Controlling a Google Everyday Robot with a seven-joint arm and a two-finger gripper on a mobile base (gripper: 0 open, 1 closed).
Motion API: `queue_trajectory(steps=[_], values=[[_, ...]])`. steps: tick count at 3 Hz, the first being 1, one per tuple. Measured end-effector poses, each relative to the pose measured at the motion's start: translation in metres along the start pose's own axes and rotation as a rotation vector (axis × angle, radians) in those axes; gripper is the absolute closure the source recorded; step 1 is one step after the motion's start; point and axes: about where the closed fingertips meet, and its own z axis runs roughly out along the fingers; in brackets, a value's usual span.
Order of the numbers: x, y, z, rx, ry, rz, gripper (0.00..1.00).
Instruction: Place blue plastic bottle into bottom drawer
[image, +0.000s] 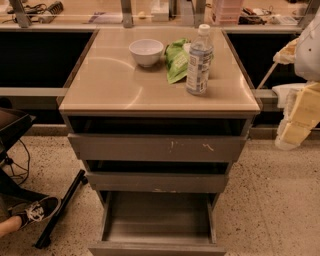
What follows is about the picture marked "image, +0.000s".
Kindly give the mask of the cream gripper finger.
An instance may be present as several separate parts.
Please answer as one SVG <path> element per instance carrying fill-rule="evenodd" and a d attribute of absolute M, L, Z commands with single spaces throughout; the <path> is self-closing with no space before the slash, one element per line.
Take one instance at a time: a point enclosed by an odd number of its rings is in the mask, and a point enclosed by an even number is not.
<path fill-rule="evenodd" d="M 308 82 L 301 89 L 290 89 L 275 139 L 281 150 L 301 145 L 320 122 L 320 83 Z"/>
<path fill-rule="evenodd" d="M 292 64 L 295 61 L 295 50 L 298 39 L 287 43 L 280 51 L 273 56 L 273 61 L 279 64 Z"/>

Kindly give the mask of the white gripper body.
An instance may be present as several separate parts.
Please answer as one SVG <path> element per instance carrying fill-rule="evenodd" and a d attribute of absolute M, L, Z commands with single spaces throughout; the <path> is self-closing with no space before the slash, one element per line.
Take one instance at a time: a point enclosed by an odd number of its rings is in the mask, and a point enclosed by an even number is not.
<path fill-rule="evenodd" d="M 308 81 L 320 81 L 320 10 L 298 38 L 295 73 Z"/>

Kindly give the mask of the white robot shoulder plate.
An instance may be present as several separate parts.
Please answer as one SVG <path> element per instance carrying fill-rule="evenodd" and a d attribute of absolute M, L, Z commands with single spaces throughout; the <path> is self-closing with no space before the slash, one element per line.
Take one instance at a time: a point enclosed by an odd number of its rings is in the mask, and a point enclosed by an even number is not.
<path fill-rule="evenodd" d="M 300 90 L 305 86 L 304 83 L 290 83 L 282 84 L 272 87 L 272 91 L 277 95 L 277 107 L 283 109 L 285 107 L 286 99 L 291 90 Z"/>

